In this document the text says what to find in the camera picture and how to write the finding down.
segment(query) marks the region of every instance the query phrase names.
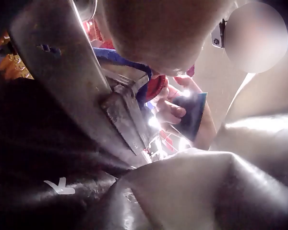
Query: gray surface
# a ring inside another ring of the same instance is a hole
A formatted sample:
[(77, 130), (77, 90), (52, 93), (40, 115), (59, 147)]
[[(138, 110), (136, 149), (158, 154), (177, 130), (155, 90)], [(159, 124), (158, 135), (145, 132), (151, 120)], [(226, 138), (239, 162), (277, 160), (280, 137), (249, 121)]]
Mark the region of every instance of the gray surface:
[[(71, 0), (34, 1), (15, 18), (9, 34), (34, 79), (87, 136), (132, 166), (147, 163), (142, 155), (132, 153), (100, 108), (112, 90)], [(41, 44), (60, 50), (60, 55), (39, 49)]]

